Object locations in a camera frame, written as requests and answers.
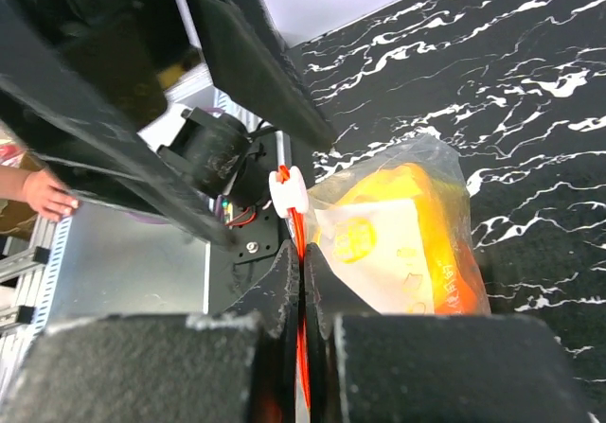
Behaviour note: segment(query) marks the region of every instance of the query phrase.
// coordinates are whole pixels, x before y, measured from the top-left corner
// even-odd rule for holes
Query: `screw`
[[[253,255],[258,251],[258,243],[256,243],[255,241],[249,241],[248,243],[246,243],[246,250],[248,250],[248,252]]]

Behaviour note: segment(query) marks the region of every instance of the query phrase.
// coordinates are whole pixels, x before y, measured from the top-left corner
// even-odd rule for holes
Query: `black foam pad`
[[[331,364],[339,421],[590,421],[553,333],[528,317],[338,317]]]
[[[3,421],[281,421],[275,358],[254,315],[80,319],[32,346]]]

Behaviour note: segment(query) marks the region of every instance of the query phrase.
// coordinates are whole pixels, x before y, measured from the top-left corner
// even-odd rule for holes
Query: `black marble surface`
[[[402,0],[293,56],[341,134],[317,180],[460,152],[492,310],[547,321],[606,421],[606,0]]]

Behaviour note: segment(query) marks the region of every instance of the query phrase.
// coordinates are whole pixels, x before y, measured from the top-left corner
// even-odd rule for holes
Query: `clear plastic bag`
[[[309,241],[382,314],[488,314],[469,193],[449,146],[420,135],[309,190]]]

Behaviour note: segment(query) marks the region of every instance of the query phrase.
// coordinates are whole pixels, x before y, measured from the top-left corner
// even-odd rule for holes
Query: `red wire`
[[[242,221],[242,222],[234,222],[235,220],[238,220],[243,215],[245,215],[246,212],[248,212],[248,211],[250,211],[250,207],[247,208],[245,212],[241,213],[236,218],[234,218],[231,222],[227,223],[227,226],[228,227],[242,227],[242,226],[245,226],[246,224],[250,224],[251,222],[253,222],[254,220],[256,220],[257,219],[257,211],[253,212],[253,214],[250,216],[250,218],[248,220],[245,220],[245,221]]]
[[[287,167],[279,167],[278,178],[281,183],[284,183],[291,178],[291,173]],[[305,218],[293,208],[289,208],[288,213],[293,219],[294,244],[296,246],[296,253],[299,256],[299,265],[302,267],[305,258],[305,248],[307,246],[305,239]],[[310,386],[310,367],[307,361],[307,325],[305,314],[303,314],[296,332],[296,362],[299,367],[305,404],[309,410],[312,407],[312,390]]]

